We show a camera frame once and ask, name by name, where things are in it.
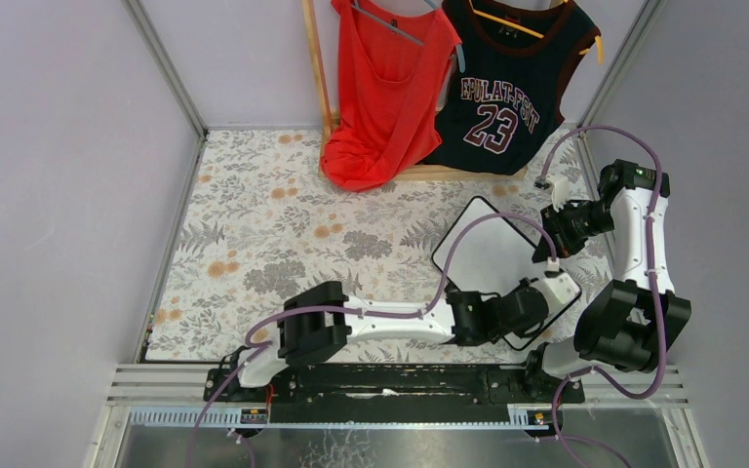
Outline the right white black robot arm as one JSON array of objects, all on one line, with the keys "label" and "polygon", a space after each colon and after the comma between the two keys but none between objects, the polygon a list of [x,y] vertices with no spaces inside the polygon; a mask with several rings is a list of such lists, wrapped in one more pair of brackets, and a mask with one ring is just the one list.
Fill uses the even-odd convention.
[{"label": "right white black robot arm", "polygon": [[667,269],[669,176],[617,160],[602,169],[598,193],[596,201],[569,200],[561,209],[541,210],[547,234],[532,261],[551,253],[568,258],[588,239],[614,233],[613,277],[579,316],[573,348],[586,361],[652,372],[691,316],[690,301],[676,295]]}]

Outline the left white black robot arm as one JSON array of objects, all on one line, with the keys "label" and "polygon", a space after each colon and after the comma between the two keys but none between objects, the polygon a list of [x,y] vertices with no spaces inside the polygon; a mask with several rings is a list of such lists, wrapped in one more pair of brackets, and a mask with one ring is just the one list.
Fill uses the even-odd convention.
[{"label": "left white black robot arm", "polygon": [[288,299],[282,312],[252,327],[236,379],[259,388],[289,367],[322,364],[348,344],[408,339],[475,347],[527,335],[560,309],[549,279],[525,280],[506,295],[452,291],[432,304],[377,302],[343,292],[338,281]]}]

